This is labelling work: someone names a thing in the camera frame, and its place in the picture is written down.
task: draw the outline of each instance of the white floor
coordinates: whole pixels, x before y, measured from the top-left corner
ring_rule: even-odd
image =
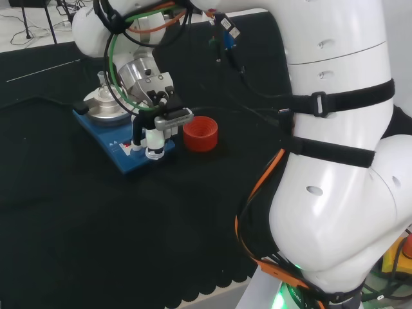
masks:
[[[53,25],[67,21],[67,17],[60,16],[56,10],[56,2],[53,0],[48,6],[51,23]],[[40,28],[49,29],[46,13],[43,8],[25,8],[28,26],[38,26]],[[0,14],[6,16],[16,16],[23,20],[23,15],[20,8],[10,8],[8,0],[0,0]],[[67,23],[58,24],[55,34],[58,43],[70,42],[73,40],[71,34],[71,26]],[[22,50],[36,46],[53,44],[53,37],[46,30],[37,29],[34,27],[29,30],[35,35],[35,38],[27,44],[13,45],[10,43],[13,35],[24,30],[24,24],[16,18],[0,16],[0,52],[9,52],[12,50]],[[15,36],[14,43],[25,43],[26,32],[22,32]]]

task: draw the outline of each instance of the strap buckle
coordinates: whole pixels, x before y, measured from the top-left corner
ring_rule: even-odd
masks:
[[[326,118],[329,115],[328,96],[326,92],[315,92],[310,97],[314,105],[315,117]]]

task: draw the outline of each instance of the black strap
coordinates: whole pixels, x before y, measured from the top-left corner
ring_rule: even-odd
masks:
[[[308,296],[310,299],[315,299],[316,301],[320,301],[322,302],[322,304],[325,305],[326,308],[329,308],[330,307],[329,303],[332,303],[332,307],[333,307],[333,304],[343,303],[354,297],[358,298],[358,296],[361,294],[364,284],[365,284],[365,281],[363,281],[360,286],[358,286],[356,289],[350,292],[346,292],[346,293],[341,292],[341,293],[332,293],[332,294],[328,294],[323,291],[320,292],[320,291],[317,291],[316,289],[301,288],[300,286],[298,286],[298,288],[300,289],[300,291],[304,292],[306,296]]]
[[[281,138],[281,147],[295,155],[363,168],[369,168],[375,157],[371,150],[286,135]]]
[[[285,102],[285,109],[295,113],[327,117],[329,113],[366,108],[383,103],[395,95],[395,82],[391,79],[383,84],[342,93],[326,94],[315,92],[312,95],[292,95]]]

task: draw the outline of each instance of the orange cable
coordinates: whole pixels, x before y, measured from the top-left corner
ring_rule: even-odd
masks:
[[[263,173],[262,177],[257,181],[255,187],[252,190],[252,193],[250,193],[250,196],[249,196],[249,199],[248,199],[249,201],[253,197],[253,195],[256,193],[256,191],[259,190],[259,188],[262,186],[262,184],[265,182],[265,180],[268,178],[268,176],[270,174],[272,174],[273,170],[278,165],[278,163],[281,161],[284,154],[285,154],[284,149],[281,149],[276,154],[276,156],[274,158],[274,161],[269,165],[268,169]],[[238,225],[239,225],[239,221],[238,221],[238,217],[236,216],[235,222],[234,222],[234,228],[235,228],[235,232],[236,232],[236,237],[239,240]],[[271,276],[274,276],[274,277],[282,280],[283,282],[285,282],[288,285],[294,286],[296,288],[298,286],[301,286],[303,288],[309,289],[309,286],[306,283],[304,283],[303,281],[301,281],[298,278],[295,278],[294,276],[292,276],[286,270],[283,270],[279,266],[276,266],[275,264],[271,264],[269,260],[265,259],[263,261],[259,261],[257,259],[254,259],[253,254],[249,251],[249,249],[246,247],[246,244],[243,241],[242,241],[242,245],[245,248],[245,250],[250,254],[250,258],[253,259],[261,267],[262,271],[266,272],[267,274],[269,274]],[[326,309],[324,307],[324,305],[322,304],[322,302],[319,301],[318,303],[319,303],[319,306],[320,306],[321,309]]]
[[[169,6],[174,6],[174,5],[176,5],[176,3],[174,3],[173,1],[169,1],[169,2],[162,3],[162,4],[152,8],[150,11],[157,11],[157,10],[160,10],[161,8],[167,8]]]
[[[275,167],[278,165],[278,163],[282,160],[283,155],[285,154],[285,150],[281,149],[275,156],[274,161],[272,164],[269,165],[268,169],[263,173],[262,177],[257,181],[255,187],[252,190],[252,193],[250,193],[249,199],[252,198],[252,196],[256,193],[257,190],[262,186],[263,182],[268,178],[270,174],[272,174],[273,170]]]
[[[178,21],[178,20],[179,20],[182,16],[184,16],[185,14],[186,14],[186,11],[183,11],[182,13],[180,13],[179,15],[177,15],[174,19],[171,19],[171,20],[168,21],[167,23],[165,23],[165,24],[163,24],[163,25],[161,25],[161,26],[159,26],[159,27],[153,28],[153,29],[137,30],[137,29],[133,29],[132,27],[130,27],[128,30],[131,31],[131,32],[133,32],[133,33],[140,33],[140,34],[156,32],[156,31],[159,31],[159,30],[161,30],[161,29],[164,29],[164,28],[166,28],[166,27],[174,24],[176,21]]]

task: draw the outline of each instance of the red cup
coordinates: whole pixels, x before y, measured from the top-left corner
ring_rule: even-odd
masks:
[[[212,118],[197,116],[183,126],[183,141],[190,151],[206,153],[218,144],[218,124]]]

